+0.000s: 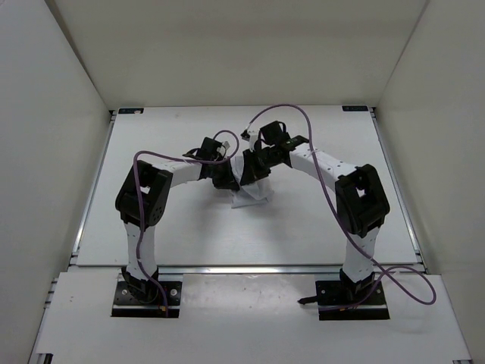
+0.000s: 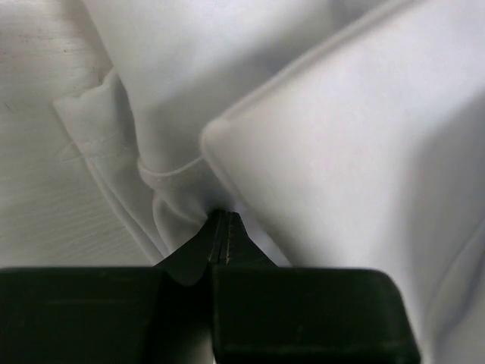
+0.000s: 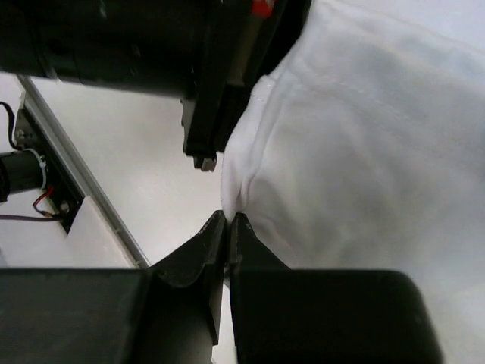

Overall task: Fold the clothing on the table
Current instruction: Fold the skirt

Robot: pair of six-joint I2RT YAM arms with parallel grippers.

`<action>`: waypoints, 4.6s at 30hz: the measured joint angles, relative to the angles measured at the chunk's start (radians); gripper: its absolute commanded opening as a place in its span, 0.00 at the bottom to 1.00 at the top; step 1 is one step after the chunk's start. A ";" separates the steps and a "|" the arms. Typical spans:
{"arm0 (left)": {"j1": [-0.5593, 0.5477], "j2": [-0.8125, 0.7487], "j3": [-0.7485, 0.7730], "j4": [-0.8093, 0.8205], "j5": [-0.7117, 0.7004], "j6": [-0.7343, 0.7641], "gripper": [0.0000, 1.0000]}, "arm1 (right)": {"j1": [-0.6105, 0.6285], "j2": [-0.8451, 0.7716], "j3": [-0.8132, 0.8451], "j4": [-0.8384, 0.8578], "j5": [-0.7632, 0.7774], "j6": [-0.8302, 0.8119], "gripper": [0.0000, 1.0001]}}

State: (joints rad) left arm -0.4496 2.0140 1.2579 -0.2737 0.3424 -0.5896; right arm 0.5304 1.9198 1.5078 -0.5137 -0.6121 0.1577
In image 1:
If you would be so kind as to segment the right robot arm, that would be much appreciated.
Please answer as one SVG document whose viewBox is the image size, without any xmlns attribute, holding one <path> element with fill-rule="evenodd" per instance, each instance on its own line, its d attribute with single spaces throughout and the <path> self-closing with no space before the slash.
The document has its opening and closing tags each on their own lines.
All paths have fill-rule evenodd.
<svg viewBox="0 0 485 364">
<path fill-rule="evenodd" d="M 285 164 L 318 180 L 329 198 L 329 207 L 347 238 L 346 256 L 339 271 L 339 293 L 347 303 L 358 303 L 374 284 L 374 249 L 380 227 L 390 212 L 377 169 L 370 164 L 342 162 L 307 143 L 293 149 L 266 147 L 242 153 L 239 184 L 253 184 L 269 176 L 271 168 Z"/>
</svg>

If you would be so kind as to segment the white skirt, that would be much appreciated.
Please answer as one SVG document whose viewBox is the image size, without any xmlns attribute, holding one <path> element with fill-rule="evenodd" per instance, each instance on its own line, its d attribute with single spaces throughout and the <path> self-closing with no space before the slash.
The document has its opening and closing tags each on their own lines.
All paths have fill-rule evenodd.
<svg viewBox="0 0 485 364">
<path fill-rule="evenodd" d="M 241 180 L 244 169 L 244 158 L 241 155 L 233 157 L 230 161 L 233 176 L 238 183 L 239 190 L 232 191 L 231 208 L 238 209 L 246 206 L 255 206 L 269 203 L 273 196 L 274 190 L 268 178 L 263 178 L 254 183 L 242 185 Z"/>
</svg>

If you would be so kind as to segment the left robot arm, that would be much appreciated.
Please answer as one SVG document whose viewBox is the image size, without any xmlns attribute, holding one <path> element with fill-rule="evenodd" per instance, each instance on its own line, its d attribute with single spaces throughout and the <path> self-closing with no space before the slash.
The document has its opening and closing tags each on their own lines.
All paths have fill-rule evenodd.
<svg viewBox="0 0 485 364">
<path fill-rule="evenodd" d="M 131 294 L 141 303 L 168 309 L 166 290 L 158 281 L 155 262 L 155 225 L 161 220 L 172 187 L 213 179 L 217 187 L 237 190 L 230 161 L 166 162 L 152 165 L 137 161 L 130 169 L 116 199 L 127 234 L 128 263 L 122 275 Z"/>
</svg>

